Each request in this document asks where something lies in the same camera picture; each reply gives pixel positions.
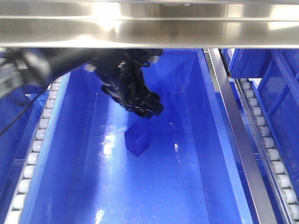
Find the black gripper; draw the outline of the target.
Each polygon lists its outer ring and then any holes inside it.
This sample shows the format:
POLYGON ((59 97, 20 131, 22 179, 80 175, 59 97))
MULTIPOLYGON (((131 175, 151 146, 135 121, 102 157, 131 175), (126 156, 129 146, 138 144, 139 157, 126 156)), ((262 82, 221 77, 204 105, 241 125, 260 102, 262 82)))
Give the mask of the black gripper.
POLYGON ((159 116, 164 106, 160 96, 144 80, 142 67, 163 54, 162 49, 102 49, 94 58, 95 74, 104 93, 128 112, 141 118, 159 116))

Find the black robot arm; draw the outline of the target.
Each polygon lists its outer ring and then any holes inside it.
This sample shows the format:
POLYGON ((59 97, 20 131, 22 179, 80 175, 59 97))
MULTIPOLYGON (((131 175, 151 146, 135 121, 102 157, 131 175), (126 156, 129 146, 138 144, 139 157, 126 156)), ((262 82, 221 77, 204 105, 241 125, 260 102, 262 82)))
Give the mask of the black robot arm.
POLYGON ((46 87, 58 77, 88 63, 102 91, 139 117, 150 119, 164 109, 143 77, 143 67, 162 49, 8 48, 0 57, 0 96, 19 87, 46 87))

